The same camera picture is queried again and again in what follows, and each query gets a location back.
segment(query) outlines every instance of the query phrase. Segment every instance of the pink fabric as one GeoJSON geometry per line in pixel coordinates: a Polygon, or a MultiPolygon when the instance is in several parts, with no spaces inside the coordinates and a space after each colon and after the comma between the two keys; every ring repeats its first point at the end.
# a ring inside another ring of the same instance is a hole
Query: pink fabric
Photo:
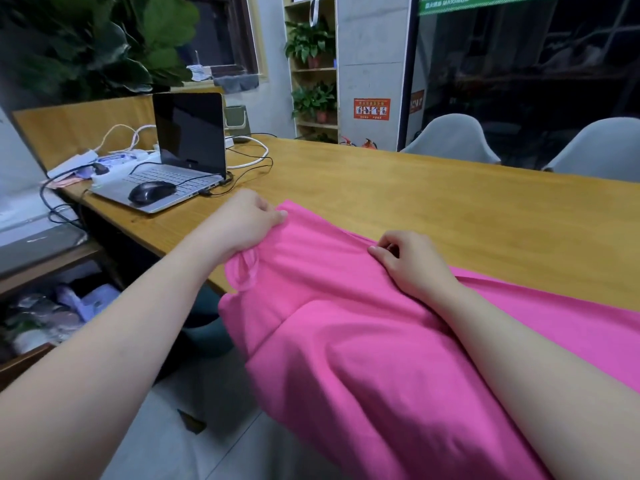
{"type": "MultiPolygon", "coordinates": [[[[286,224],[229,261],[240,291],[220,302],[261,407],[354,479],[548,478],[448,327],[369,256],[372,241],[280,209],[286,224]]],[[[453,271],[640,391],[638,314],[453,271]]]]}

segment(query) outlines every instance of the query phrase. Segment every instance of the flower pot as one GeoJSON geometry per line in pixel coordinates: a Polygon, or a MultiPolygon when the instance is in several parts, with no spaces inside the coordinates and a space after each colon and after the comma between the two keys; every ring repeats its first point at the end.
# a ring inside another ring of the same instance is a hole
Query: flower pot
{"type": "Polygon", "coordinates": [[[315,57],[308,57],[307,64],[309,64],[309,69],[317,69],[320,67],[320,55],[316,55],[315,57]]]}
{"type": "Polygon", "coordinates": [[[326,123],[326,111],[316,111],[316,121],[324,125],[326,123]]]}

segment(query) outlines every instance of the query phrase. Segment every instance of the white chair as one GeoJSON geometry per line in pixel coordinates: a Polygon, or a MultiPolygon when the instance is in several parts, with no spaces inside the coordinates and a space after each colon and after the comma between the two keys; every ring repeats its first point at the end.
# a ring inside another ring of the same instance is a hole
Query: white chair
{"type": "Polygon", "coordinates": [[[609,118],[590,124],[542,170],[640,182],[640,120],[609,118]]]}
{"type": "Polygon", "coordinates": [[[402,153],[499,164],[484,138],[480,122],[466,114],[446,114],[434,119],[402,153]]]}

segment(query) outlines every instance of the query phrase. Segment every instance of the laptop keyboard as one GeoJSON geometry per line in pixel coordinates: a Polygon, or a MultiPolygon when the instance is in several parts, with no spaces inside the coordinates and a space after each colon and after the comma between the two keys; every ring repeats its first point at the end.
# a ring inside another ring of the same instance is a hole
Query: laptop keyboard
{"type": "Polygon", "coordinates": [[[213,183],[211,177],[217,177],[217,175],[203,175],[200,178],[194,178],[193,180],[185,182],[188,178],[180,173],[174,173],[167,170],[150,169],[129,175],[125,177],[124,180],[134,184],[142,184],[144,182],[169,182],[176,186],[174,195],[183,196],[202,190],[204,186],[211,185],[213,183]]]}

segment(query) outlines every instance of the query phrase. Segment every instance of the laptop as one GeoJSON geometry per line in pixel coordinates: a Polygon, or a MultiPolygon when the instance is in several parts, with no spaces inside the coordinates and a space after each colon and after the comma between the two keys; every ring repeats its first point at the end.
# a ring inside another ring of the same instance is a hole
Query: laptop
{"type": "Polygon", "coordinates": [[[147,214],[216,187],[227,174],[219,93],[154,94],[153,103],[162,164],[140,165],[132,175],[91,188],[147,214]],[[146,205],[130,201],[131,191],[144,182],[168,182],[176,185],[176,192],[146,205]]]}

